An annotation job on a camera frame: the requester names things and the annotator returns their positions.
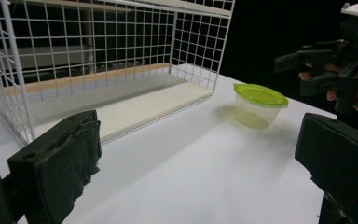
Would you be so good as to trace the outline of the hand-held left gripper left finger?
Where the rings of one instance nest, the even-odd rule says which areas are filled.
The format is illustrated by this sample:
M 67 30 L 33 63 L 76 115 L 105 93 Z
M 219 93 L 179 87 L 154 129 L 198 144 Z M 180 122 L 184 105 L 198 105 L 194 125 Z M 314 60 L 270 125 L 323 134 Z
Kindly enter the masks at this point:
M 11 206 L 29 224 L 62 224 L 72 212 L 102 156 L 97 112 L 63 119 L 11 156 L 12 183 L 20 188 Z

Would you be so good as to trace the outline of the clear plastic container green lid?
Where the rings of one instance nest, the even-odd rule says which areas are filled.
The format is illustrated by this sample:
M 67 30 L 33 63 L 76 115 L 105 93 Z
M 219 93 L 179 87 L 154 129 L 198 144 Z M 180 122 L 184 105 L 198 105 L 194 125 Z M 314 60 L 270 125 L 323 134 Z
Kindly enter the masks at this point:
M 257 84 L 233 85 L 235 92 L 234 118 L 240 124 L 253 129 L 267 129 L 288 99 L 273 89 Z

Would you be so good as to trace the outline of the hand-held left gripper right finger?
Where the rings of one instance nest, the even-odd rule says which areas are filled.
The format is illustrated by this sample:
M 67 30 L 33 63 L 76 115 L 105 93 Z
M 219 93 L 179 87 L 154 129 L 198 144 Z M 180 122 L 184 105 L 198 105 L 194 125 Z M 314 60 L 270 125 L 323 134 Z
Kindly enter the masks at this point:
M 307 113 L 295 159 L 324 193 L 318 224 L 358 224 L 358 131 L 336 119 Z

